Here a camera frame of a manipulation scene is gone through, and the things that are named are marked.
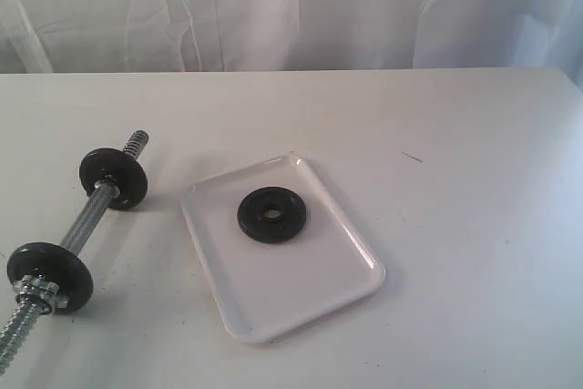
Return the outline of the chrome spinlock collar nut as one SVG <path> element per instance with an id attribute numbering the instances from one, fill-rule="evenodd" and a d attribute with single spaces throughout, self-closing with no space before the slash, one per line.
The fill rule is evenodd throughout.
<path id="1" fill-rule="evenodd" d="M 65 309 L 68 297 L 60 291 L 60 286 L 42 276 L 25 275 L 13 282 L 16 302 L 29 302 L 40 308 L 42 314 L 50 314 L 55 310 Z"/>

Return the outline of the white rectangular plastic tray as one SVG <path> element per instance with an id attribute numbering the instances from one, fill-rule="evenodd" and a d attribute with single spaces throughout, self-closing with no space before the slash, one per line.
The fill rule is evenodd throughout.
<path id="1" fill-rule="evenodd" d="M 293 239 L 255 241 L 237 220 L 263 187 L 298 194 L 307 221 Z M 199 180 L 180 205 L 220 318 L 246 344 L 266 343 L 375 293 L 385 267 L 310 163 L 297 154 Z"/>

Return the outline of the black weight plate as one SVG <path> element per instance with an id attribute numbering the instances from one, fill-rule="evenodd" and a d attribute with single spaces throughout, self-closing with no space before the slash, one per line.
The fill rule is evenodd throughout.
<path id="1" fill-rule="evenodd" d="M 68 298 L 64 308 L 56 308 L 56 314 L 70 314 L 81 309 L 94 291 L 87 266 L 71 251 L 49 242 L 30 242 L 18 247 L 10 255 L 6 270 L 10 282 L 28 274 L 56 283 L 58 292 Z"/>
<path id="2" fill-rule="evenodd" d="M 88 196 L 101 180 L 116 186 L 119 194 L 110 201 L 108 207 L 111 210 L 137 207 L 148 192 L 144 169 L 128 153 L 119 149 L 97 148 L 87 153 L 79 166 L 79 178 Z"/>
<path id="3" fill-rule="evenodd" d="M 307 207 L 290 189 L 263 187 L 250 192 L 241 201 L 237 220 L 241 231 L 251 239 L 279 244 L 302 231 L 307 221 Z"/>

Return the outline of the white backdrop curtain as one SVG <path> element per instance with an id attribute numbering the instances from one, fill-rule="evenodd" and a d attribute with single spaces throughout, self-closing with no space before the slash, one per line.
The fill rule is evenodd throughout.
<path id="1" fill-rule="evenodd" d="M 1 70 L 558 67 L 582 0 L 1 0 Z"/>

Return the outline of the chrome threaded dumbbell bar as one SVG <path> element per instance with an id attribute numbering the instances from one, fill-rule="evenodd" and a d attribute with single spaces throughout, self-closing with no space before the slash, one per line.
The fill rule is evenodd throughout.
<path id="1" fill-rule="evenodd" d="M 120 149 L 129 154 L 138 162 L 138 157 L 147 146 L 148 133 L 144 130 L 136 130 L 132 133 L 125 146 Z M 95 191 L 87 196 L 87 202 L 77 215 L 77 218 L 65 234 L 60 243 L 61 246 L 79 258 L 79 253 L 86 245 L 93 231 L 101 221 L 111 200 L 119 194 L 119 190 L 112 183 L 101 180 L 95 185 Z M 16 302 L 16 308 L 10 319 L 1 331 L 1 372 L 4 373 L 14 360 L 26 337 L 35 326 L 37 320 L 43 315 L 40 308 L 29 302 Z"/>

